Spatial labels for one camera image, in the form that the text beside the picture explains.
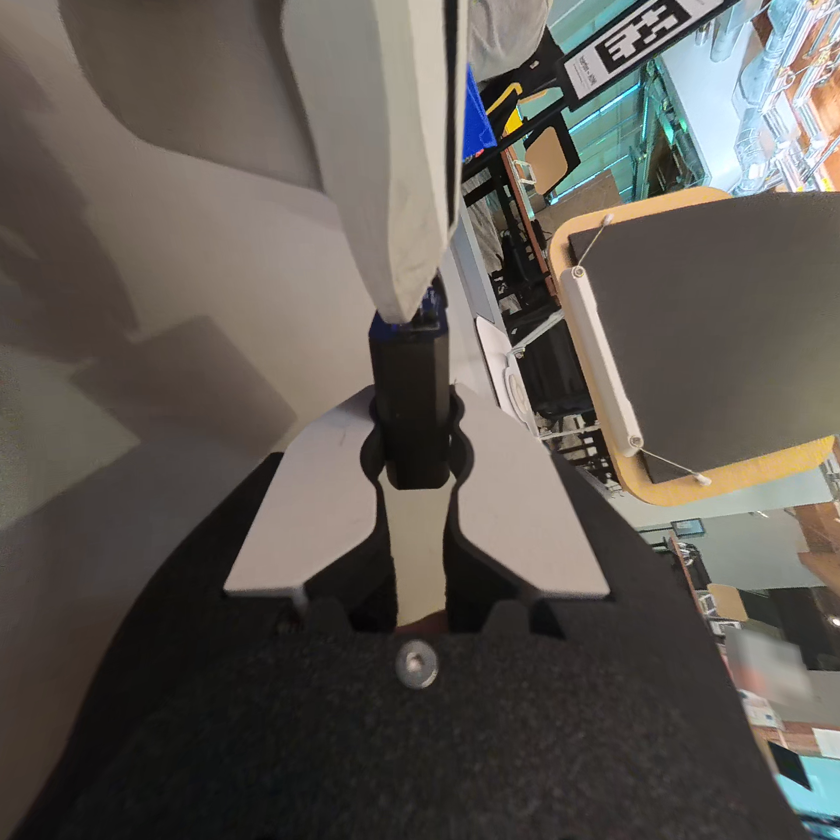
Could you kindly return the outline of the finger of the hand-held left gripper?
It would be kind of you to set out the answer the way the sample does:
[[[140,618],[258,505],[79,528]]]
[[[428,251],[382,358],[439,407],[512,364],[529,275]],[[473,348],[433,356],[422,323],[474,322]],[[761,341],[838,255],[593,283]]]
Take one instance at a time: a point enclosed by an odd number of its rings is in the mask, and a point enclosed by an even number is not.
[[[410,322],[458,224],[468,3],[286,2],[280,29],[365,288]]]

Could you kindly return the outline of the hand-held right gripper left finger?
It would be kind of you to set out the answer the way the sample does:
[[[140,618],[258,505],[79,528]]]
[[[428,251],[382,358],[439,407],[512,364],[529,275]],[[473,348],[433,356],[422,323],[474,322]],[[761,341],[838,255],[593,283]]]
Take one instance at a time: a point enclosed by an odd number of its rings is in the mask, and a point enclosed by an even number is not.
[[[231,597],[279,597],[300,615],[335,599],[352,627],[396,626],[396,571],[379,476],[374,396],[355,394],[289,443],[224,583]]]

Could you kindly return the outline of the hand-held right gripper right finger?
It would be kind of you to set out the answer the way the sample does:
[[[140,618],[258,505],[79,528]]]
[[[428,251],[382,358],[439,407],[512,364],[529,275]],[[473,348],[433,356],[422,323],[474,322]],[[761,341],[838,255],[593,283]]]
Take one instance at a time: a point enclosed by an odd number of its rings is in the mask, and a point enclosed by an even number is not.
[[[611,593],[548,451],[474,392],[451,395],[444,525],[453,634],[561,634],[562,602]]]

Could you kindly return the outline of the blue plastic bin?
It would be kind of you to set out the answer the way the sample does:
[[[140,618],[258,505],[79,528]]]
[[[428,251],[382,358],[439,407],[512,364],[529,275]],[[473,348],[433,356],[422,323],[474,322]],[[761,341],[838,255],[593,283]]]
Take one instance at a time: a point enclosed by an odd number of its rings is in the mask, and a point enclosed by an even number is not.
[[[487,117],[473,71],[470,64],[466,67],[463,163],[497,147],[497,137]]]

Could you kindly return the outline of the black ethernet port adapter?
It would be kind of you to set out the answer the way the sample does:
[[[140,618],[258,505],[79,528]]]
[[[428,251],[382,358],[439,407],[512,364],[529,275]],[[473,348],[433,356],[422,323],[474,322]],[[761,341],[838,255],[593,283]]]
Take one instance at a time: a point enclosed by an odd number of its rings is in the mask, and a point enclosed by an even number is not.
[[[432,490],[449,476],[449,331],[435,324],[390,324],[375,314],[369,330],[374,406],[385,468],[397,490]]]

